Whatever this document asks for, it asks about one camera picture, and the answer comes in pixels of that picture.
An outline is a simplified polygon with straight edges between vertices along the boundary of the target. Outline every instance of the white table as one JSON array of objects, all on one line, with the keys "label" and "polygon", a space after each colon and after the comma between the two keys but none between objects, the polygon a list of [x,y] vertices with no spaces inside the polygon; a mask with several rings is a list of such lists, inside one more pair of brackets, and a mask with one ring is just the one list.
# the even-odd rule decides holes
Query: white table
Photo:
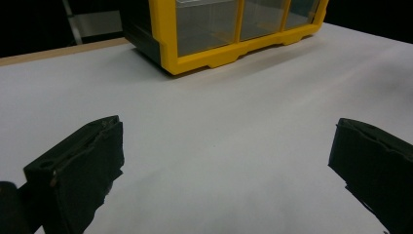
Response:
[{"label": "white table", "polygon": [[382,234],[327,167],[335,124],[413,142],[412,99],[413,45],[330,24],[178,79],[131,44],[1,66],[0,178],[117,114],[124,174],[86,233]]}]

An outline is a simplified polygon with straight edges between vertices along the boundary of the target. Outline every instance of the plastic drawer organizer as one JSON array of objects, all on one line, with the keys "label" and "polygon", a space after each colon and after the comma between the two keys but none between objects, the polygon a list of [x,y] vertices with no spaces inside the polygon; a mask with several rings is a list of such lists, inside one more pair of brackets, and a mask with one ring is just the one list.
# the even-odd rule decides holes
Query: plastic drawer organizer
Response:
[{"label": "plastic drawer organizer", "polygon": [[122,0],[126,38],[171,74],[319,30],[328,0]]}]

